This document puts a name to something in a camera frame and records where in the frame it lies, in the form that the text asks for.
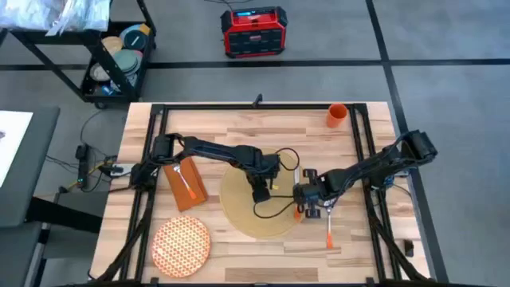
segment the orange cup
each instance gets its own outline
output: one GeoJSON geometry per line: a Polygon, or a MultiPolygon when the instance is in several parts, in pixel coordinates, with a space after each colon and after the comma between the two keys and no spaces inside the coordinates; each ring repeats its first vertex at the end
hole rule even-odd
{"type": "Polygon", "coordinates": [[[336,128],[346,117],[347,108],[344,104],[332,104],[326,115],[326,125],[328,128],[336,128]]]}

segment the plastic bag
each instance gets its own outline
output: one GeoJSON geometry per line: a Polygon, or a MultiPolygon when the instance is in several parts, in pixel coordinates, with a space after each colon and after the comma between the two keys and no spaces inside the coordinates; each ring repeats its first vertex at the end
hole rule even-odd
{"type": "Polygon", "coordinates": [[[0,26],[64,31],[108,30],[110,0],[0,0],[0,26]]]}

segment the round cork mat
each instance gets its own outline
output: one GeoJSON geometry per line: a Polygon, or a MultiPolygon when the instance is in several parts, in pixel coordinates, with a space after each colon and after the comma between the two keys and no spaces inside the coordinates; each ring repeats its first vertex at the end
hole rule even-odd
{"type": "MultiPolygon", "coordinates": [[[[275,149],[262,149],[262,153],[271,154],[275,149]]],[[[288,168],[296,166],[297,159],[280,152],[280,160],[288,168]]],[[[280,166],[278,177],[273,181],[271,195],[292,195],[294,186],[294,171],[287,171],[280,166]]],[[[220,190],[220,201],[225,216],[230,223],[242,233],[254,238],[275,238],[288,233],[302,219],[294,218],[296,205],[291,205],[282,214],[274,218],[258,218],[253,214],[252,187],[249,185],[244,171],[229,167],[223,176],[220,190]]],[[[292,199],[272,198],[257,204],[257,213],[261,216],[270,216],[282,210],[292,199]]]]}
{"type": "Polygon", "coordinates": [[[154,236],[152,260],[173,278],[190,276],[204,265],[210,252],[210,236],[198,219],[172,218],[154,236]]]}

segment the orange plate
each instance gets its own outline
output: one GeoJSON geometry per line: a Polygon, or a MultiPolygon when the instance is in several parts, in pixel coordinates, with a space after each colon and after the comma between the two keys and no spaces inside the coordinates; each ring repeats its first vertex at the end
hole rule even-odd
{"type": "Polygon", "coordinates": [[[206,226],[196,218],[181,216],[163,224],[152,243],[152,260],[174,278],[190,276],[204,265],[210,252],[206,226]]]}

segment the red portable power station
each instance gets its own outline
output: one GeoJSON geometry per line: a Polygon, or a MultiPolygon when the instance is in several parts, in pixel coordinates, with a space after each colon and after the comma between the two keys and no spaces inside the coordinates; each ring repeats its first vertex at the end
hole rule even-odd
{"type": "Polygon", "coordinates": [[[226,11],[222,15],[228,57],[275,55],[285,49],[287,14],[277,7],[226,11]]]}

